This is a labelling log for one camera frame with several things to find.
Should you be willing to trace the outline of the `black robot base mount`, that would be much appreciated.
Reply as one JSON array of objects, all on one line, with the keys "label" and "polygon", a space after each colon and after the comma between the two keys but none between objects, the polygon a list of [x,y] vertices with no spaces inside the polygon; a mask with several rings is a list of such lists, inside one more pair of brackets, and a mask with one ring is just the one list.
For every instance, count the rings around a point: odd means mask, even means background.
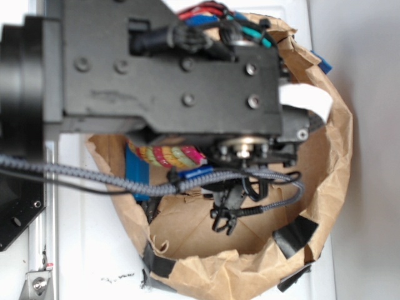
[{"label": "black robot base mount", "polygon": [[1,174],[1,251],[29,227],[46,207],[44,183],[28,178],[31,172],[17,176]]}]

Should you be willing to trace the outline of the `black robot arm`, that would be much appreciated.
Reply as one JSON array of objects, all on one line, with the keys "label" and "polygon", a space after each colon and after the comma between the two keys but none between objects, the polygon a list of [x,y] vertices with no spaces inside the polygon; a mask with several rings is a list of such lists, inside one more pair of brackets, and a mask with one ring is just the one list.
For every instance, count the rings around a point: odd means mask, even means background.
[{"label": "black robot arm", "polygon": [[162,1],[49,1],[5,25],[1,152],[39,161],[59,133],[123,134],[138,146],[293,165],[307,109],[284,104],[276,44],[215,41]]}]

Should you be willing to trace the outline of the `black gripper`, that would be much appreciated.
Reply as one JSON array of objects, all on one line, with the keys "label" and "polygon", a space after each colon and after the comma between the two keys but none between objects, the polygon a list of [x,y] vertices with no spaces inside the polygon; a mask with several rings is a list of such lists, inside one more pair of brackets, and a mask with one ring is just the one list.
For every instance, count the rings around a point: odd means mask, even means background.
[{"label": "black gripper", "polygon": [[306,109],[284,104],[275,42],[241,41],[229,19],[189,26],[162,1],[64,1],[64,130],[126,135],[140,146],[192,145],[221,164],[292,166]]}]

